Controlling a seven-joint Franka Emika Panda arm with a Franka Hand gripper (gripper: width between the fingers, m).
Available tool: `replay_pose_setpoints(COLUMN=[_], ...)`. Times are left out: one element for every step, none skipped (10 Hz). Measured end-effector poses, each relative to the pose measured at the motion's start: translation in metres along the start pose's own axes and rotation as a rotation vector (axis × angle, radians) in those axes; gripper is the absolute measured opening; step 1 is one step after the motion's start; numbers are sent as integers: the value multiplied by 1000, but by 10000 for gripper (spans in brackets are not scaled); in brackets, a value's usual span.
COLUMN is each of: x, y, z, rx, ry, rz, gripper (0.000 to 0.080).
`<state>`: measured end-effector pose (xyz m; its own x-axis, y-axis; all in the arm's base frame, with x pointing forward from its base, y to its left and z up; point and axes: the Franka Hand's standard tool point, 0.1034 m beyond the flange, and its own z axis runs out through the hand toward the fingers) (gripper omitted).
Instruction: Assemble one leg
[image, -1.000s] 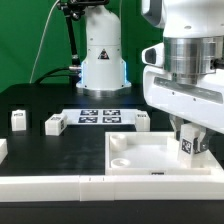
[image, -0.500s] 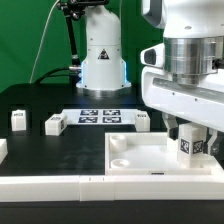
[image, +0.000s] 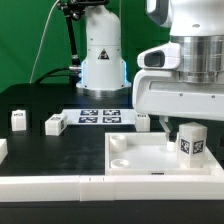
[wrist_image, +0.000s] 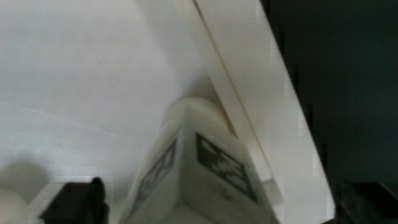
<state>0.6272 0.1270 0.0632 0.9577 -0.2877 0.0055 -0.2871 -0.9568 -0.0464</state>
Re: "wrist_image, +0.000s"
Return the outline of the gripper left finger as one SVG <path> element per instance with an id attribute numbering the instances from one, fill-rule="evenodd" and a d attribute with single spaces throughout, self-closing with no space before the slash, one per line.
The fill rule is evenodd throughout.
<path id="1" fill-rule="evenodd" d="M 89 182 L 68 182 L 39 216 L 45 224 L 109 224 L 105 197 L 100 177 Z"/>

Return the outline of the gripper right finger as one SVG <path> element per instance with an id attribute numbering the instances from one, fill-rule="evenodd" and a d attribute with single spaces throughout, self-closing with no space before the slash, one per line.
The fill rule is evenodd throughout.
<path id="1" fill-rule="evenodd" d="M 340 224 L 398 224 L 398 183 L 345 181 L 336 190 Z"/>

